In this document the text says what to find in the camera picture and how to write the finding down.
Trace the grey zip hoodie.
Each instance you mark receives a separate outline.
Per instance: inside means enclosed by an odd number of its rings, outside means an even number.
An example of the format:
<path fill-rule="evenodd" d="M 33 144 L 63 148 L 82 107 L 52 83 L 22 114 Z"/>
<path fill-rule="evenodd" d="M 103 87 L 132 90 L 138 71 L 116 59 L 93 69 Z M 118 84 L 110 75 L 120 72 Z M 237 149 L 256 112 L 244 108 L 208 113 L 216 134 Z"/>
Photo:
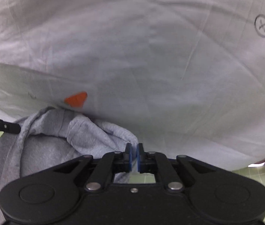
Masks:
<path fill-rule="evenodd" d="M 138 139 L 116 124 L 61 109 L 43 109 L 18 121 L 18 135 L 0 137 L 0 191 L 8 183 L 82 155 L 101 158 Z M 0 210 L 0 224 L 5 218 Z"/>

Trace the grey carrot print sheet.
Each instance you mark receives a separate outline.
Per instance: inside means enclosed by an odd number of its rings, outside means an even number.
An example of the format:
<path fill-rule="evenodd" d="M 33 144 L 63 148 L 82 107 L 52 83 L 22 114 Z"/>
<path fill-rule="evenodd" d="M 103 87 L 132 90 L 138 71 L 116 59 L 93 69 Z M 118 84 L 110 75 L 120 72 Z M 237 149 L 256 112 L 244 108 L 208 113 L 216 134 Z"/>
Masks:
<path fill-rule="evenodd" d="M 265 158 L 265 0 L 0 0 L 0 118 L 47 106 L 228 170 Z"/>

